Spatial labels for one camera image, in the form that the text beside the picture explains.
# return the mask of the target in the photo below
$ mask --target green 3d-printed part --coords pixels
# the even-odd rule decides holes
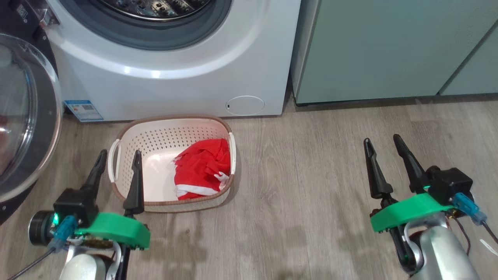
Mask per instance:
[[[144,224],[116,213],[98,213],[90,227],[77,229],[75,234],[91,234],[124,243],[131,248],[149,249],[150,244],[150,231]]]
[[[429,193],[422,193],[385,207],[370,222],[373,230],[380,232],[452,208],[439,204]]]

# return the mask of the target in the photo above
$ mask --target washing machine door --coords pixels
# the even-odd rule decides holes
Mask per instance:
[[[39,22],[27,3],[0,0],[0,224],[24,201],[59,136],[59,84]]]

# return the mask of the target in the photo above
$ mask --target wooden floor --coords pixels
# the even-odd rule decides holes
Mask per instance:
[[[138,217],[151,248],[132,253],[130,280],[406,279],[389,234],[372,231],[362,141],[370,137],[393,196],[408,198],[408,178],[392,135],[399,133],[423,167],[458,167],[498,232],[498,99],[458,98],[295,108],[280,117],[228,119],[237,140],[235,187],[222,206]],[[78,188],[99,151],[125,124],[81,124],[66,117],[57,151],[20,209],[0,227],[0,279],[41,255],[26,236],[28,221],[66,187]],[[101,211],[122,212],[103,176]],[[481,278],[496,279],[498,257],[483,228],[468,219],[471,260]],[[458,227],[453,229],[463,241]],[[58,279],[65,254],[50,256],[21,279]]]

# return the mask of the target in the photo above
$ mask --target cabinet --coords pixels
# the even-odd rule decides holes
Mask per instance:
[[[302,1],[296,103],[435,95],[497,19],[489,0]]]
[[[441,95],[498,93],[498,27],[476,50]]]

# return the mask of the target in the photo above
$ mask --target laundry basket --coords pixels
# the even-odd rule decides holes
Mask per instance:
[[[193,143],[224,138],[229,143],[230,179],[218,193],[201,198],[178,200],[175,195],[173,159]],[[126,126],[109,150],[109,179],[122,201],[128,195],[136,150],[142,152],[145,210],[148,212],[187,212],[220,205],[234,180],[236,147],[232,130],[223,120],[211,116],[168,116],[138,120]]]

